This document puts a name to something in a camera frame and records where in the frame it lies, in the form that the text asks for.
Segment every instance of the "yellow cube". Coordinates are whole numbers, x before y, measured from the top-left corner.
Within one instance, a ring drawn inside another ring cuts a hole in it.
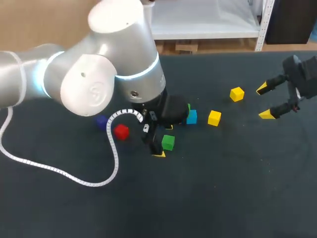
[[[238,102],[238,101],[242,100],[243,97],[244,97],[244,91],[240,87],[231,89],[230,98],[234,102]]]
[[[211,111],[208,117],[208,124],[218,126],[221,118],[221,113],[216,111]]]

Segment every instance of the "floor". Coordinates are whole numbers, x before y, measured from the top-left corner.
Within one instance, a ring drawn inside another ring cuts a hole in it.
[[[162,55],[177,55],[176,41],[156,41],[158,52]],[[197,54],[253,52],[256,39],[213,39],[199,40]],[[304,45],[264,45],[263,51],[317,51],[317,42],[308,42]]]

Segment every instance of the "black box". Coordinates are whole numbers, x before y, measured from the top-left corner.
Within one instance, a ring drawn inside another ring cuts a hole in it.
[[[306,44],[317,19],[317,0],[275,0],[266,43]]]

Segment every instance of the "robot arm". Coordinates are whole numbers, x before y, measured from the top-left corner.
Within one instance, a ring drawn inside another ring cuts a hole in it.
[[[159,56],[140,0],[103,0],[89,13],[91,32],[65,51],[46,44],[0,52],[0,107],[51,97],[80,116],[110,102],[114,78],[123,96],[143,104],[165,89]]]
[[[260,113],[263,119],[278,119],[291,110],[297,112],[300,101],[317,95],[317,57],[301,62],[297,56],[291,56],[283,62],[283,69],[284,74],[267,80],[257,93],[265,94],[287,81],[290,98],[286,103]]]

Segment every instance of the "cube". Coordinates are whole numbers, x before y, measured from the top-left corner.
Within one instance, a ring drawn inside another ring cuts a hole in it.
[[[197,123],[197,111],[196,110],[190,110],[188,117],[186,119],[187,124],[196,124]]]
[[[123,124],[119,124],[114,128],[114,135],[119,140],[126,140],[129,134],[129,128]]]
[[[238,102],[240,100],[242,100],[244,97],[244,91],[240,88],[234,88],[231,89],[230,91],[230,98],[234,101],[234,102]]]
[[[106,118],[104,115],[98,115],[95,117],[95,121],[99,129],[106,130],[108,118]]]
[[[208,117],[208,124],[218,126],[221,118],[221,113],[216,111],[211,111]]]
[[[164,135],[162,140],[162,147],[163,150],[170,150],[172,151],[174,148],[175,137],[171,135]]]

